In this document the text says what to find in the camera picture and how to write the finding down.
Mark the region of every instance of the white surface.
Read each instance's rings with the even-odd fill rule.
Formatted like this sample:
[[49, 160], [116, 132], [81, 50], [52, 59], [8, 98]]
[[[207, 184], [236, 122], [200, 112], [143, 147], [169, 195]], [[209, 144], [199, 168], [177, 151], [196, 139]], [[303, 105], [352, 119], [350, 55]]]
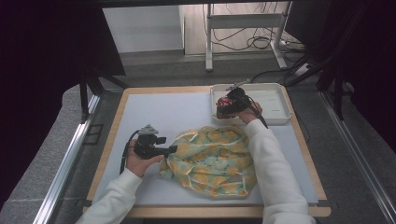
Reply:
[[178, 6], [104, 8], [119, 53], [183, 49]]
[[[162, 147], [169, 147], [176, 136], [188, 129], [203, 126], [219, 126], [211, 116], [211, 96], [209, 92], [131, 94], [120, 121], [113, 149], [110, 153], [103, 178], [98, 186], [93, 202], [98, 200], [108, 182], [119, 175], [120, 159], [125, 143], [138, 129], [151, 124], [167, 137]], [[284, 153], [297, 176], [303, 194], [309, 203], [317, 203], [318, 197], [306, 169], [303, 155], [291, 124], [270, 127], [279, 139]], [[143, 183], [136, 192], [136, 204], [262, 204], [257, 186], [246, 198], [213, 198], [192, 189], [185, 189], [171, 180], [159, 175], [160, 164], [151, 165], [143, 177]]]

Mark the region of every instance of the wooden board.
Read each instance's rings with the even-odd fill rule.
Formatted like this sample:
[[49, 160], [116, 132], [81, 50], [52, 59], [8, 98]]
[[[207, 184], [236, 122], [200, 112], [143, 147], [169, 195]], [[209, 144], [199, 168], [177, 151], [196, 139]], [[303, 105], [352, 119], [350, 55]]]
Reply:
[[[107, 138], [104, 152], [99, 162], [95, 177], [92, 181], [92, 186], [88, 194], [87, 200], [92, 201], [98, 185], [106, 169], [107, 161], [114, 144], [115, 136], [117, 134], [120, 120], [125, 109], [128, 96], [130, 94], [151, 94], [151, 93], [184, 93], [184, 92], [209, 92], [208, 86], [194, 86], [194, 87], [161, 87], [161, 88], [132, 88], [125, 90], [120, 100], [120, 105], [114, 118], [109, 136]], [[287, 96], [288, 102], [291, 106], [289, 96], [286, 90], [283, 89]], [[304, 156], [308, 172], [313, 181], [314, 188], [318, 194], [320, 202], [327, 202], [327, 198], [323, 187], [320, 183], [315, 164], [312, 161], [308, 147], [304, 141], [304, 136], [301, 132], [297, 118], [292, 116], [290, 119], [293, 129], [295, 131], [300, 149]], [[128, 217], [262, 217], [263, 206], [249, 206], [249, 205], [215, 205], [215, 206], [143, 206], [136, 205], [128, 214]], [[310, 215], [313, 217], [326, 217], [331, 213], [331, 208], [328, 206], [319, 207], [317, 205], [310, 206]]]

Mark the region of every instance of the white tray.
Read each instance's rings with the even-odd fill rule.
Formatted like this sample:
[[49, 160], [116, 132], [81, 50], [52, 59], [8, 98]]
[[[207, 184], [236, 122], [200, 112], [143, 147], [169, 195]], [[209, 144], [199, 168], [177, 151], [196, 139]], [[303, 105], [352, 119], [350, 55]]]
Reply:
[[[233, 119], [218, 119], [216, 117], [216, 102], [220, 97], [226, 96], [229, 91], [226, 91], [233, 84], [218, 84], [210, 88], [210, 95], [212, 99], [212, 118], [218, 124], [241, 125], [242, 120], [239, 118]], [[291, 118], [291, 110], [286, 100], [286, 96], [282, 91], [283, 86], [277, 83], [257, 83], [244, 84], [240, 86], [246, 95], [258, 102], [262, 106], [262, 116], [268, 125], [282, 125]]]

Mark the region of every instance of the handheld controller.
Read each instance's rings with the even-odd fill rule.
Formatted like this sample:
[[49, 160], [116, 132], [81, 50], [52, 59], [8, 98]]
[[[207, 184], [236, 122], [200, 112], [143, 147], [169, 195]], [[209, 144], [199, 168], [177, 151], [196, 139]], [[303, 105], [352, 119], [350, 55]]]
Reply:
[[125, 149], [122, 154], [120, 173], [122, 173], [128, 154], [128, 148], [130, 147], [131, 141], [137, 134], [137, 141], [134, 144], [134, 153], [138, 155], [143, 160], [153, 158], [155, 156], [164, 155], [165, 158], [171, 153], [177, 151], [177, 146], [170, 147], [155, 147], [154, 145], [164, 144], [166, 142], [166, 137], [157, 137], [155, 134], [159, 133], [151, 125], [147, 125], [141, 130], [135, 131], [128, 142], [125, 144]]
[[217, 111], [216, 116], [218, 119], [231, 119], [235, 117], [235, 113], [241, 112], [247, 108], [250, 108], [262, 122], [262, 124], [268, 128], [265, 119], [257, 108], [255, 108], [251, 102], [250, 97], [246, 95], [245, 91], [240, 88], [247, 81], [235, 83], [233, 86], [227, 89], [228, 94], [224, 97], [220, 97], [216, 103]]

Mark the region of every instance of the fabric bag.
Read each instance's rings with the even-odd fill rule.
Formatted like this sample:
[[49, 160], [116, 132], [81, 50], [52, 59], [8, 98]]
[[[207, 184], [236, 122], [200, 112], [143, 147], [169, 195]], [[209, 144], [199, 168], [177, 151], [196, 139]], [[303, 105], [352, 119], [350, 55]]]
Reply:
[[247, 196], [257, 183], [248, 137], [237, 127], [188, 130], [172, 144], [161, 175], [212, 196]]

